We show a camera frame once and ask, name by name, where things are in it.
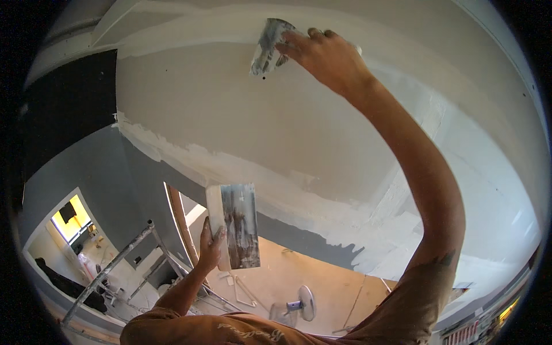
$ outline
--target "hand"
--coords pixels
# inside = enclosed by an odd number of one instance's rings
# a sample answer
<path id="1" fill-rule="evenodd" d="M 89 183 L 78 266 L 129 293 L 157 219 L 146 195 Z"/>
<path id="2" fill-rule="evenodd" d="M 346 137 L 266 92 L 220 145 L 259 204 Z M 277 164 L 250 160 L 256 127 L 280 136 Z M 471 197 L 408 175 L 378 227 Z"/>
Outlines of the hand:
<path id="1" fill-rule="evenodd" d="M 220 260 L 220 246 L 226 240 L 226 227 L 221 226 L 213 239 L 211 235 L 211 225 L 209 217 L 205 218 L 203 223 L 203 231 L 199 243 L 199 262 L 197 268 L 205 270 L 206 273 L 211 272 Z"/>
<path id="2" fill-rule="evenodd" d="M 276 49 L 297 61 L 319 82 L 349 99 L 375 80 L 353 45 L 331 30 L 309 29 L 305 37 L 286 31 L 283 38 L 293 46 L 276 44 Z"/>

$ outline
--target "drywall ceiling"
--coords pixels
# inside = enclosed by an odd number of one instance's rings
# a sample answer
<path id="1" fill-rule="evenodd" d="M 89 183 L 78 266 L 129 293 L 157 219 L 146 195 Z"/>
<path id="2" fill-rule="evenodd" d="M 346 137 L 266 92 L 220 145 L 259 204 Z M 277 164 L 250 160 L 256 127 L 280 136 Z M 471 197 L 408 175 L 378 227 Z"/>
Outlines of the drywall ceiling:
<path id="1" fill-rule="evenodd" d="M 240 3 L 115 2 L 85 38 L 118 48 L 121 133 L 200 185 L 255 183 L 261 213 L 364 248 L 356 270 L 397 279 L 422 229 L 378 133 L 293 62 L 248 76 L 265 18 L 331 28 L 363 48 L 455 173 L 468 222 L 455 283 L 474 283 L 461 299 L 507 284 L 545 226 L 548 147 L 534 92 L 487 32 L 439 0 Z M 150 27 L 130 20 L 148 13 Z"/>

